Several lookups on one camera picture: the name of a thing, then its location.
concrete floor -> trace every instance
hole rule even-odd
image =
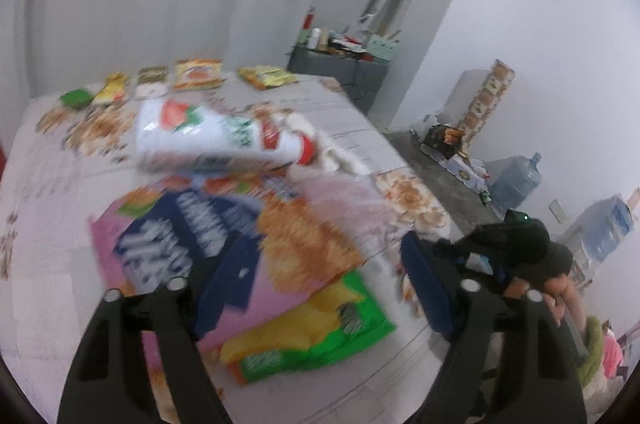
[[[469,233],[476,224],[493,224],[500,220],[489,208],[482,205],[477,193],[467,188],[441,165],[420,151],[420,142],[408,131],[393,131],[385,134],[415,175],[449,212],[462,235]]]

blue water jug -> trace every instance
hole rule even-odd
[[[589,206],[580,219],[584,250],[599,262],[615,251],[634,227],[631,212],[618,195]]]
[[[538,171],[538,162],[542,156],[536,152],[531,159],[514,157],[500,173],[496,181],[489,186],[489,195],[494,207],[505,213],[524,202],[531,192],[542,182]]]

pink snack package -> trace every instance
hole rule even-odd
[[[201,352],[304,303],[363,262],[353,241],[278,175],[170,176],[119,198],[90,225],[107,286],[124,295],[152,292],[215,257],[191,328]],[[228,248],[232,231],[240,236]],[[149,369],[159,368],[155,335],[144,332],[143,343]]]

bottle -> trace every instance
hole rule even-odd
[[[311,24],[314,21],[314,16],[316,16],[316,8],[310,7],[306,12],[305,19],[302,22],[302,28],[298,33],[296,45],[300,47],[306,46],[306,42],[308,42],[309,40],[309,34],[311,33]]]
[[[306,48],[310,50],[316,50],[318,48],[318,43],[320,42],[320,35],[322,34],[322,29],[319,27],[314,27],[311,29],[311,36],[309,36],[309,41],[306,43]]]
[[[599,263],[616,250],[634,227],[631,211],[618,195],[589,206],[580,219],[584,250]]]
[[[308,165],[313,142],[268,119],[223,115],[174,99],[147,100],[136,119],[136,160],[149,171]]]
[[[514,157],[489,186],[489,195],[498,214],[504,215],[507,210],[517,208],[540,185],[542,175],[537,166],[541,158],[538,152],[531,159]]]
[[[483,206],[487,207],[491,204],[491,195],[489,195],[489,192],[486,189],[483,189],[479,195]]]

snack bag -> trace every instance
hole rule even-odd
[[[238,75],[258,90],[273,89],[288,83],[296,83],[298,78],[282,67],[258,65],[257,67],[242,67]]]
[[[241,236],[231,252],[232,231]],[[363,262],[347,236],[270,175],[171,176],[113,202],[91,232],[108,287],[125,295],[152,292],[216,257],[191,328],[201,351],[304,303]],[[153,370],[155,335],[143,342]]]
[[[60,96],[60,103],[72,110],[82,110],[87,108],[94,100],[94,95],[86,89],[69,90]]]
[[[138,71],[136,99],[153,99],[169,91],[167,67],[144,67]]]
[[[222,60],[182,59],[175,62],[174,90],[203,90],[220,87]]]
[[[104,79],[104,87],[94,97],[94,105],[110,105],[117,101],[125,101],[128,82],[129,76],[122,72],[109,74]]]
[[[220,360],[241,384],[311,370],[361,352],[395,329],[357,271],[282,316],[228,340]]]

